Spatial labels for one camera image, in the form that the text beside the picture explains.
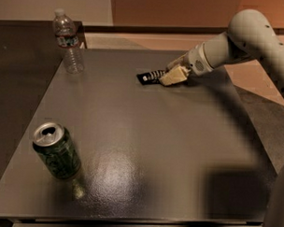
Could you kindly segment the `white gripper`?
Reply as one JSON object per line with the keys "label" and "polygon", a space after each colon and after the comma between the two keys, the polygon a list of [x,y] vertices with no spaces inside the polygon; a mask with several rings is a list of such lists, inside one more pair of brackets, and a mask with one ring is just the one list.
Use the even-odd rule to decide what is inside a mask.
{"label": "white gripper", "polygon": [[168,71],[159,78],[160,83],[164,86],[179,84],[187,79],[191,71],[197,77],[212,72],[214,68],[206,59],[204,47],[205,44],[197,45],[188,50],[186,55],[183,54],[170,62],[166,67]]}

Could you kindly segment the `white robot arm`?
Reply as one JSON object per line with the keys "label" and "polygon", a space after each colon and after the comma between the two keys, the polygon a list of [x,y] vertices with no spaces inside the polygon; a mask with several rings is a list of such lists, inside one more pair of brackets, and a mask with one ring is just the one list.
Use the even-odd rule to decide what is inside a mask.
{"label": "white robot arm", "polygon": [[[235,14],[225,33],[169,63],[160,83],[171,86],[186,80],[189,75],[201,77],[221,65],[253,60],[259,62],[284,98],[284,44],[267,18],[250,8]],[[284,165],[274,184],[263,227],[284,227]]]}

